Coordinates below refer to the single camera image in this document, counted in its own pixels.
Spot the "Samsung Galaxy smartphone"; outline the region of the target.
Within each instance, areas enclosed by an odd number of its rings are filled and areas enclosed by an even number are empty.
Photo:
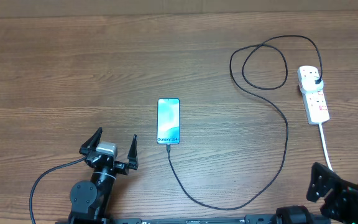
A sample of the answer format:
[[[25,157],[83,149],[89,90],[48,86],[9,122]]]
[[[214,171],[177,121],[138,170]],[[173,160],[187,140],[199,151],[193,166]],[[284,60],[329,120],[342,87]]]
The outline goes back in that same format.
[[[178,98],[158,99],[157,143],[180,143],[180,100]]]

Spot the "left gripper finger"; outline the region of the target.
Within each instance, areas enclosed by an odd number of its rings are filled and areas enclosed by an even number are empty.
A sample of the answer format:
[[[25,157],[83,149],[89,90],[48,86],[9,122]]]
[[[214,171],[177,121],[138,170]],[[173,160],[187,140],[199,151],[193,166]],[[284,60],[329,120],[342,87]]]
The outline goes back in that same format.
[[[137,157],[137,135],[133,136],[129,153],[127,155],[128,167],[132,170],[138,169],[138,157]]]
[[[97,148],[97,145],[100,142],[102,132],[103,132],[102,127],[99,127],[97,129],[97,131],[87,141],[85,141],[81,145],[79,153],[80,154],[89,154],[91,151],[95,151]]]

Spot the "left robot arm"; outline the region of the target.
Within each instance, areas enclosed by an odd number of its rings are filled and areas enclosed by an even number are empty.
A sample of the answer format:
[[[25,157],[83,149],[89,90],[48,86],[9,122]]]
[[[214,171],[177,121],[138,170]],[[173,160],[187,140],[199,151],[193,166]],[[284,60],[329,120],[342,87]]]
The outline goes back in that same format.
[[[85,163],[93,169],[90,180],[77,182],[70,191],[71,212],[68,223],[113,223],[106,215],[109,199],[118,174],[128,175],[138,169],[137,136],[132,138],[127,162],[117,157],[117,145],[101,140],[103,129],[85,141],[79,150]]]

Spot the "white charger adapter plug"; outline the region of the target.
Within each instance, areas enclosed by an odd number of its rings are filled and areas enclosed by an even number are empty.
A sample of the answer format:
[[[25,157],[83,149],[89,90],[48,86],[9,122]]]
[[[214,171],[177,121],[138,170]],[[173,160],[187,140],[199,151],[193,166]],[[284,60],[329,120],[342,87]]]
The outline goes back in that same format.
[[[320,79],[303,78],[300,80],[299,87],[303,94],[309,94],[321,91],[324,87],[324,82]]]

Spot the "white power strip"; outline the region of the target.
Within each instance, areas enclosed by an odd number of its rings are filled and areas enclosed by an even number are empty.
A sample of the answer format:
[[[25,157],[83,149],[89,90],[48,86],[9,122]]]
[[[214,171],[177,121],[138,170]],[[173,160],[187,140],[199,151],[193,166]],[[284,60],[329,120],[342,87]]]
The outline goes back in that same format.
[[[318,69],[310,65],[301,66],[297,70],[297,74],[299,83],[303,78],[319,79]],[[323,90],[309,94],[301,94],[309,124],[322,124],[330,119]]]

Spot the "cardboard backdrop panel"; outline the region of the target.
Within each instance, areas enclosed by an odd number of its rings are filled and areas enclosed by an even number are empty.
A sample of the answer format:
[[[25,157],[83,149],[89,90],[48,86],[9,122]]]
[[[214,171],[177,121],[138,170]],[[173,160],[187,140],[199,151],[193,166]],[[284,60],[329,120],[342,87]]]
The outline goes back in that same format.
[[[0,18],[354,10],[358,0],[0,0]]]

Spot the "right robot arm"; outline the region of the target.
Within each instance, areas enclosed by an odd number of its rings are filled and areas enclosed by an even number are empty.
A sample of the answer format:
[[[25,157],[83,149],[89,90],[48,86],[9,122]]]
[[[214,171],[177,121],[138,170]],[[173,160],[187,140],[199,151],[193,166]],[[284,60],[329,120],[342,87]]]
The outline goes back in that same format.
[[[311,167],[311,180],[306,194],[310,202],[324,199],[321,217],[313,215],[305,206],[281,207],[271,219],[272,223],[323,223],[335,220],[358,223],[358,183],[346,181],[326,166],[315,162]]]

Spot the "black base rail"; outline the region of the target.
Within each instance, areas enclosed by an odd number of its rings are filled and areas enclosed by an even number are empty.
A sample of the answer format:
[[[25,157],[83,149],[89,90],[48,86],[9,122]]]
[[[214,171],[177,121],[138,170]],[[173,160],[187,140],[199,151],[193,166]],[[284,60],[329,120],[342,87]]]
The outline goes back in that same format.
[[[168,218],[142,220],[140,218],[110,219],[105,221],[74,220],[58,222],[58,224],[86,224],[86,223],[109,223],[109,224],[285,224],[285,223],[308,223],[307,221],[285,221],[283,217],[275,214],[246,215],[240,218]]]

